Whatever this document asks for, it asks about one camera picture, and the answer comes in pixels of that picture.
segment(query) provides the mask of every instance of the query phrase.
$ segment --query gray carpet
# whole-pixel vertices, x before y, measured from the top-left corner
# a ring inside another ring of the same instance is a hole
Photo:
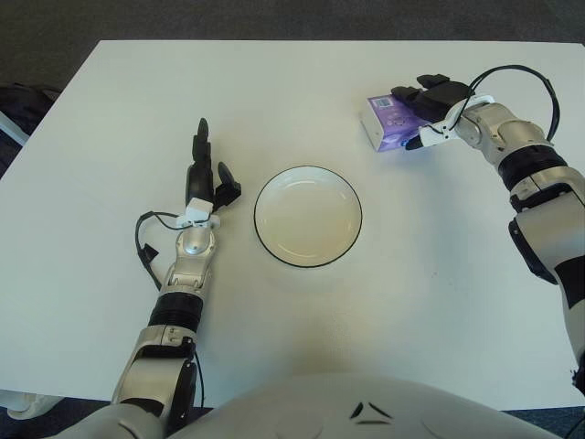
[[[585,1],[1,0],[0,83],[62,88],[99,40],[138,38],[584,43]],[[0,159],[10,162],[18,148],[6,148]],[[21,423],[0,411],[0,438],[53,434],[102,405],[66,399],[47,415]],[[581,412],[574,408],[512,414],[563,435]]]

